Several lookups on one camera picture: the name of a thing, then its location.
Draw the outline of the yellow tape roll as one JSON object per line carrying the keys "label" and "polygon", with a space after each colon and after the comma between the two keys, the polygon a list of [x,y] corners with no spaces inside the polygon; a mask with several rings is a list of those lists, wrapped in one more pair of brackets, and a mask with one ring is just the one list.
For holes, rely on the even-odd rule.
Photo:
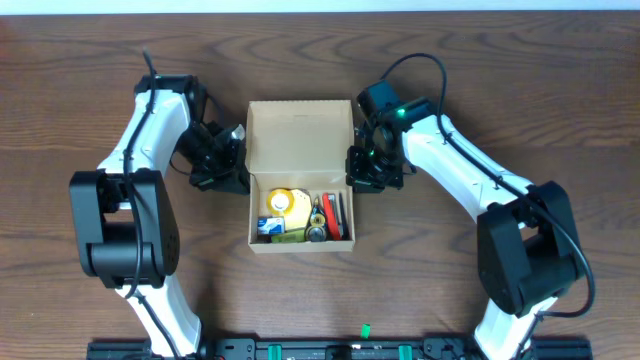
{"label": "yellow tape roll", "polygon": [[277,188],[272,190],[266,200],[269,213],[273,216],[285,216],[294,205],[294,196],[291,190]]}

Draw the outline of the white blue staples box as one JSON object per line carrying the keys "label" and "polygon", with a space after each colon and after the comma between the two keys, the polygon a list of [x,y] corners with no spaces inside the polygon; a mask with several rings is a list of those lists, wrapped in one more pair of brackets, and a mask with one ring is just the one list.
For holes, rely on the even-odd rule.
{"label": "white blue staples box", "polygon": [[283,217],[259,217],[257,220],[258,235],[279,235],[286,231]]}

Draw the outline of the brown cardboard box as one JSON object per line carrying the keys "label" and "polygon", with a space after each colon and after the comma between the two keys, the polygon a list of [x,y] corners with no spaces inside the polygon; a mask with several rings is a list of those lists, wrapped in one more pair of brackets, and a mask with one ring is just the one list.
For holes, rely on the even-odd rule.
{"label": "brown cardboard box", "polygon": [[[248,245],[256,254],[350,252],[356,243],[353,191],[346,184],[347,150],[354,144],[348,100],[252,101],[246,127],[250,173]],[[269,243],[258,234],[258,219],[269,215],[272,190],[301,189],[311,200],[336,197],[345,214],[347,240]]]}

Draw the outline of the red black stapler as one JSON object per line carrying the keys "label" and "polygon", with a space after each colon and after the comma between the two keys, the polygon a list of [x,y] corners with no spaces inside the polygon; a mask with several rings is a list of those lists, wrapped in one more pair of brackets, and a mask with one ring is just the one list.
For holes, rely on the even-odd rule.
{"label": "red black stapler", "polygon": [[324,193],[322,204],[326,216],[326,224],[332,240],[348,240],[349,233],[346,216],[342,213],[343,202],[340,195],[335,193]]}

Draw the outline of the black correction tape dispenser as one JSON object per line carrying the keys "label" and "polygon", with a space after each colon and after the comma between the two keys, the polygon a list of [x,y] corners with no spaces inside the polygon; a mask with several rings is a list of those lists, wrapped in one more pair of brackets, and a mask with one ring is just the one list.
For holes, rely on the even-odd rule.
{"label": "black correction tape dispenser", "polygon": [[309,242],[325,242],[328,239],[326,214],[319,197],[313,201],[305,239]]}

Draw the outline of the yellow sticky notepad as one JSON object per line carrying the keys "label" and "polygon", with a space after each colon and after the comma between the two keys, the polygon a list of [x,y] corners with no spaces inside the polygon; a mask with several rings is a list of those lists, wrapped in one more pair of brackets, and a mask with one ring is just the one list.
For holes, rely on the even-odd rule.
{"label": "yellow sticky notepad", "polygon": [[287,191],[290,205],[284,213],[285,231],[303,229],[307,226],[312,210],[311,196],[301,189]]}

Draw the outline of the yellow highlighter pen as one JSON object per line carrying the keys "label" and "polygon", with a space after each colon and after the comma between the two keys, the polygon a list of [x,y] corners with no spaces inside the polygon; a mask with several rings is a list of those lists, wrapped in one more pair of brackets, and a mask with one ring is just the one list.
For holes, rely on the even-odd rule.
{"label": "yellow highlighter pen", "polygon": [[303,243],[306,241],[305,229],[298,229],[282,234],[272,235],[271,242],[275,244]]}

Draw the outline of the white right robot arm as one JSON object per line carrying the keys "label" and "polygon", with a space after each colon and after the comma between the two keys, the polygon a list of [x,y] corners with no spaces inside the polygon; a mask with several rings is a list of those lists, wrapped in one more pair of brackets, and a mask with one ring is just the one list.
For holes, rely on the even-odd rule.
{"label": "white right robot arm", "polygon": [[401,100],[380,80],[357,97],[362,145],[348,150],[346,182],[359,193],[401,189],[427,172],[476,224],[477,265],[487,293],[469,339],[425,339],[428,359],[589,359],[583,338],[540,338],[536,326],[584,276],[569,198],[555,182],[536,186],[497,164],[456,131],[426,98]]}

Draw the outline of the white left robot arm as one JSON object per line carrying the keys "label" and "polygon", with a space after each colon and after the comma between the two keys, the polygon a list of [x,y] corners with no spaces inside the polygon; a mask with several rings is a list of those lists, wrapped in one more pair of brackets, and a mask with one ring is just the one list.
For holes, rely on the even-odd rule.
{"label": "white left robot arm", "polygon": [[213,359],[176,270],[180,235],[164,178],[174,154],[201,190],[247,195],[245,129],[204,121],[206,87],[193,75],[145,75],[135,110],[111,154],[69,183],[83,271],[133,308],[145,340],[95,340],[89,359]]}

